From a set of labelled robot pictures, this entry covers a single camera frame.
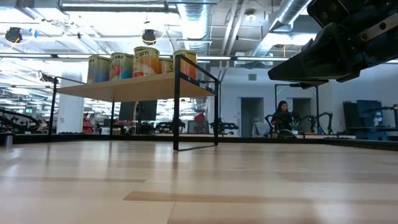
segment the dark hair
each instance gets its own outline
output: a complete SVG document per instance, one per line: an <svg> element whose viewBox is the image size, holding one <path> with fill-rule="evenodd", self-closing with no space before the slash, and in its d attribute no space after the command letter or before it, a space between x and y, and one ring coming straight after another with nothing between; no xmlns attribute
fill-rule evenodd
<svg viewBox="0 0 398 224"><path fill-rule="evenodd" d="M276 112L282 112L282 105L284 105L284 104L287 105L287 102L284 101L284 100L280 101L279 104L278 104L278 109L276 110Z"/></svg>

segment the wooden plank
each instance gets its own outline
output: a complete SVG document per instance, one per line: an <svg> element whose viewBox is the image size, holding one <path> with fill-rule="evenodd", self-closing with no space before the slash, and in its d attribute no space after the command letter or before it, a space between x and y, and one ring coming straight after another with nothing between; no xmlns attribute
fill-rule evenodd
<svg viewBox="0 0 398 224"><path fill-rule="evenodd" d="M109 102L170 99L174 97L174 73L71 86L59 88L57 92ZM213 96L184 79L180 82L180 92L181 97Z"/></svg>

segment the wooden floor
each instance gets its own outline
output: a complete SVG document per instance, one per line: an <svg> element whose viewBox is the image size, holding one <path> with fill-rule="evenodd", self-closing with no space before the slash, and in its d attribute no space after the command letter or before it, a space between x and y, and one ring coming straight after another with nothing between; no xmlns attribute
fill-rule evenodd
<svg viewBox="0 0 398 224"><path fill-rule="evenodd" d="M398 153L87 141L0 149L0 223L398 223Z"/></svg>

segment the white pillar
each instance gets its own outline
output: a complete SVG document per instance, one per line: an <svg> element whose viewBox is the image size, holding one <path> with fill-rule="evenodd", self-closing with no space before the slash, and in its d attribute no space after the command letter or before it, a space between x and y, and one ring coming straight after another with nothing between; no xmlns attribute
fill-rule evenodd
<svg viewBox="0 0 398 224"><path fill-rule="evenodd" d="M62 77L83 81L81 71L67 71L62 73ZM82 85L77 82L72 82L64 79L60 80L61 87ZM70 96L60 94L60 102L58 105L57 116L57 134L62 132L80 133L83 131L83 112L84 112L84 98L78 96Z"/></svg>

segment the black metal frame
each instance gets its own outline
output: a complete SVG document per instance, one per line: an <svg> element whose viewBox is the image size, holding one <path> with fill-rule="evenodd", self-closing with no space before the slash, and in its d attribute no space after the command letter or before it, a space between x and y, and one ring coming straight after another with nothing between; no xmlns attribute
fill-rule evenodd
<svg viewBox="0 0 398 224"><path fill-rule="evenodd" d="M175 68L180 68L181 66L181 60L186 61L193 67L195 67L197 70L203 72L205 75L210 77L213 82L201 82L195 79L190 78L188 75L184 74L181 72L180 69L175 69L174 75L174 115L173 115L173 149L176 151L186 151L186 150L192 150L192 149L199 149L199 148L204 148L204 147L211 147L211 146L217 146L218 145L218 100L219 100L219 86L220 82L216 77L208 73L205 69L201 68L199 65L197 65L195 62L192 62L188 58L184 57L183 55L176 55L174 58L175 62ZM64 80L76 82L76 83L81 83L81 84L86 84L83 82L79 82L76 80L71 80L69 78L63 78L63 77L55 77L54 78L54 86L53 86L53 95L52 95L52 104L51 104L51 113L50 113L50 122L49 122L49 135L48 139L51 140L51 135L52 135L52 125L53 125L53 120L54 120L54 109L55 109L55 97L57 95L57 79L61 78ZM179 133L179 118L180 118L180 79L184 79L187 82L190 82L193 85L196 85L212 94L215 96L214 104L215 104L215 110L214 110L214 122L215 125L213 127L214 130L214 144L210 146L198 146L198 147L191 147L188 149L180 149L179 148L179 142L180 142L180 133ZM212 89L210 88L206 83L214 83L215 88ZM111 127L110 127L110 139L114 139L113 136L113 122L114 121L114 101L112 102L112 112L111 112Z"/></svg>
<svg viewBox="0 0 398 224"><path fill-rule="evenodd" d="M289 87L293 87L293 88L298 88L298 87L300 87L301 88L301 86L299 85L299 84L296 84L296 83L292 83L292 84L275 84L275 86L274 86L274 91L275 91L275 111L277 111L277 109L278 109L278 98L277 98L277 95L278 95L278 86L289 86ZM320 129L320 123L319 123L319 89L318 89L318 86L314 86L315 87L315 98L316 98L316 101L317 101L317 131Z"/></svg>

